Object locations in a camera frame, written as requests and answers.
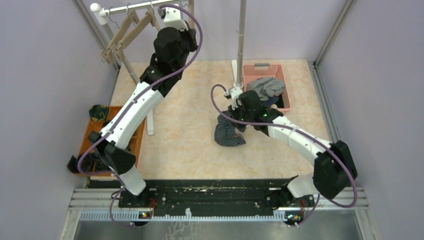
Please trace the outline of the beige hanger holding grey underwear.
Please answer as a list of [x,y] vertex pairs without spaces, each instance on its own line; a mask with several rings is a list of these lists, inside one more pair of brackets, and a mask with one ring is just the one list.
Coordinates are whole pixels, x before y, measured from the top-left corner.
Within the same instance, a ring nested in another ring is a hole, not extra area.
[[161,26],[158,22],[158,19],[156,18],[155,10],[153,7],[148,8],[148,13],[150,16],[150,23],[151,25],[156,29],[157,32],[161,30]]

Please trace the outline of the beige clip hanger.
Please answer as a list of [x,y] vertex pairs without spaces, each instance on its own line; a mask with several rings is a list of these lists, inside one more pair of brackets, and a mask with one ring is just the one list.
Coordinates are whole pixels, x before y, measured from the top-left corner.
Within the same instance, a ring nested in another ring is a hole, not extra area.
[[109,37],[109,43],[101,51],[102,57],[101,59],[104,62],[107,62],[110,65],[117,65],[117,60],[115,57],[115,47],[120,47],[122,44],[120,41],[125,37],[128,30],[130,29],[130,26],[132,24],[138,24],[140,22],[139,17],[135,13],[135,11],[130,11],[127,14],[127,17],[124,19],[121,25],[118,26],[118,30],[114,33],[112,32],[112,29],[109,25],[109,22],[104,17],[100,16],[98,18],[99,24],[103,27],[104,31],[106,32],[106,35]]

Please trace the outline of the beige hanger holding pinstriped underwear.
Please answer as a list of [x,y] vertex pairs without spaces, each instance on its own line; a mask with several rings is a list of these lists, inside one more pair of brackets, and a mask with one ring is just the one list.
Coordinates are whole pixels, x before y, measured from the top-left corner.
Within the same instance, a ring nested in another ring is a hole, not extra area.
[[[188,11],[190,12],[191,16],[195,16],[195,1],[194,0],[188,0]],[[196,24],[192,17],[189,17],[189,25],[192,29],[196,28]]]

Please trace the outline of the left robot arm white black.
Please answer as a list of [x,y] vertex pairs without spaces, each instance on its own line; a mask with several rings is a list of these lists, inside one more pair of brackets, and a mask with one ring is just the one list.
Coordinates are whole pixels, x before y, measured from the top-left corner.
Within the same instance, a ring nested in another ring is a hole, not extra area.
[[88,135],[90,151],[115,174],[130,200],[138,207],[149,203],[147,184],[136,168],[136,157],[127,150],[134,132],[152,111],[182,79],[183,71],[192,63],[190,53],[201,46],[193,28],[178,30],[165,27],[153,42],[154,53],[149,66],[136,84],[131,97],[117,115],[100,132]]

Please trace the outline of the navy pinstriped underwear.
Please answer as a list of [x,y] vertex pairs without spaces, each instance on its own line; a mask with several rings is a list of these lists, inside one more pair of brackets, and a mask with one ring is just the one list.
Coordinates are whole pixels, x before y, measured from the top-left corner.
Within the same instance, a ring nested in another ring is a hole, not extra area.
[[222,147],[238,147],[246,144],[243,133],[246,127],[235,128],[233,122],[219,115],[214,130],[214,141]]

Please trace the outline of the navy underwear cream waistband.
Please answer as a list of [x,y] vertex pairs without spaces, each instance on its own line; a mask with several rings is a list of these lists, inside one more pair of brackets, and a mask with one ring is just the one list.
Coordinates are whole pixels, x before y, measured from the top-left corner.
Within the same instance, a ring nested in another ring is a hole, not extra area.
[[273,97],[269,97],[268,100],[265,100],[262,103],[265,107],[269,108],[272,105],[276,105],[279,99],[280,99],[279,96],[273,96]]

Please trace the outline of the grey striped underwear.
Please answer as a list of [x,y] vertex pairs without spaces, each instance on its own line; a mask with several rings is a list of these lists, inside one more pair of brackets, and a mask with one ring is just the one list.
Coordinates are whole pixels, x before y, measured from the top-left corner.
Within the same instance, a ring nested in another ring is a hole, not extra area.
[[282,79],[267,76],[253,80],[246,84],[247,91],[254,91],[261,101],[266,101],[273,96],[279,96],[286,90]]

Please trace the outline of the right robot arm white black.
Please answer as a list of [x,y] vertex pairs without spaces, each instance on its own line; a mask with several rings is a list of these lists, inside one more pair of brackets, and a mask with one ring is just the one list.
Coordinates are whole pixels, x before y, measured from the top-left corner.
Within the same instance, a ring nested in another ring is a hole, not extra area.
[[281,199],[287,206],[295,206],[306,195],[334,199],[355,181],[358,173],[345,142],[330,142],[308,133],[281,111],[265,107],[253,90],[243,92],[233,87],[224,95],[231,100],[228,111],[236,128],[250,125],[285,143],[313,165],[312,173],[293,177],[282,191]]

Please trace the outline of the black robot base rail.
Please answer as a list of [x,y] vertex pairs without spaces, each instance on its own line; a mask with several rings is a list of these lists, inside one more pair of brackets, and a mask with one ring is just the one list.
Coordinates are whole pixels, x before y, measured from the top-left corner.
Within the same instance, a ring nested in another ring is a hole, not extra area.
[[294,198],[283,179],[150,179],[140,196],[120,192],[117,181],[90,181],[73,192],[83,220],[117,222],[286,222],[315,205]]

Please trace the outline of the beige hanger holding navy underwear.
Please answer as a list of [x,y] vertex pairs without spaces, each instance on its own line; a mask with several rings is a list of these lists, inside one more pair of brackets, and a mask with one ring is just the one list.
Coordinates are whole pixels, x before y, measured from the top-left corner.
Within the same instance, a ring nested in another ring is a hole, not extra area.
[[121,46],[114,48],[114,52],[118,54],[120,60],[123,57],[123,50],[126,49],[149,24],[151,24],[151,18],[149,12],[146,12],[142,18],[139,18],[139,23],[130,26],[128,32],[120,41]]

